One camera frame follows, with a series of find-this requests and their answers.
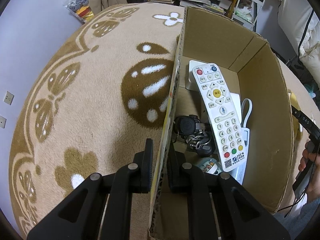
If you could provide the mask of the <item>yellow round disc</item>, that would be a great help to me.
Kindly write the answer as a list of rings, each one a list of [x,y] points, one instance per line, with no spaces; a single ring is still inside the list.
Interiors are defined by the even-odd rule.
[[[289,95],[291,106],[295,107],[297,110],[300,110],[297,97],[290,89],[288,90],[288,95]],[[295,141],[301,140],[303,135],[303,128],[302,128],[302,125],[298,122],[296,117],[293,117],[293,131],[294,131]]]

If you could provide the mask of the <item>white power bank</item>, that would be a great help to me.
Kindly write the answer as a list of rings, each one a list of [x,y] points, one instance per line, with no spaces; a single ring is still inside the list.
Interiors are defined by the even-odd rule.
[[[188,65],[188,71],[185,78],[185,88],[191,91],[198,91],[198,86],[196,84],[195,78],[193,76],[193,68],[199,66],[201,62],[190,60]]]

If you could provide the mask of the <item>white remote control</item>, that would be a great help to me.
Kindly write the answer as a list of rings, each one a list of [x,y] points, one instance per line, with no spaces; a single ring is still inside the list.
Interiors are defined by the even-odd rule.
[[[189,74],[202,97],[220,165],[231,172],[247,160],[240,120],[236,107],[220,68],[215,63],[189,61]]]

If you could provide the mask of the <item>black key bunch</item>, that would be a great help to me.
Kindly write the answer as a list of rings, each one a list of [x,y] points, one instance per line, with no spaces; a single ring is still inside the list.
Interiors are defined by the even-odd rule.
[[[174,120],[174,133],[188,145],[190,151],[201,157],[211,156],[216,147],[209,124],[203,123],[196,115],[182,115]]]

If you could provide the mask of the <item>white rolling cart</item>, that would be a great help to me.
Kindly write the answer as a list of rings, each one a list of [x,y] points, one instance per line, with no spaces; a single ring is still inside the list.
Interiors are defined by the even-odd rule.
[[[258,15],[265,0],[238,0],[233,10],[232,20],[254,31]]]

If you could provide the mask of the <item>cardboard box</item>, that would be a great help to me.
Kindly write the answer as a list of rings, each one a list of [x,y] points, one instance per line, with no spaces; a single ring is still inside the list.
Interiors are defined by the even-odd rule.
[[[287,86],[270,45],[229,18],[196,7],[184,9],[181,31],[174,35],[174,44],[169,108],[151,188],[150,237],[188,238],[187,201],[169,192],[166,161],[174,117],[198,115],[204,108],[199,92],[185,87],[190,60],[217,64],[228,88],[252,101],[243,185],[267,211],[275,213],[291,189],[294,132]]]

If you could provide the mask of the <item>cream padded chair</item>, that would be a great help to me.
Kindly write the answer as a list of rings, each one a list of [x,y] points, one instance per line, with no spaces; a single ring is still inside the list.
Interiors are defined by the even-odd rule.
[[[300,61],[319,78],[319,19],[307,0],[282,0],[278,23]]]

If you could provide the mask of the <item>round cartoon tin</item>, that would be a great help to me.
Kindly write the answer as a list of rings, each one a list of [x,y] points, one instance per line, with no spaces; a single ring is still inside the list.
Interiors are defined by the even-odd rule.
[[[222,172],[219,162],[210,157],[200,158],[195,166],[199,167],[202,172],[217,176]]]

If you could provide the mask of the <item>beige patterned blanket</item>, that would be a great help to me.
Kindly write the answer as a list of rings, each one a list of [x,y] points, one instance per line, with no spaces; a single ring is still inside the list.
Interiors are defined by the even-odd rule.
[[[153,140],[155,171],[176,58],[174,35],[183,20],[184,8],[173,5],[114,5],[79,28],[45,66],[26,98],[10,150],[10,198],[23,238],[90,174],[111,174],[131,162],[147,138]],[[306,89],[279,63],[287,91],[318,121]],[[291,189],[279,209],[293,200],[306,140],[305,132],[294,138]],[[131,239],[151,238],[150,207],[151,192],[134,195]]]

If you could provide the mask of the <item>plush toy bag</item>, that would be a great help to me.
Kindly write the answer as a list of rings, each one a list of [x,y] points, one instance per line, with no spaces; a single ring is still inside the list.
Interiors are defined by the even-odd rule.
[[[64,7],[83,23],[89,22],[94,17],[89,0],[67,0]]]

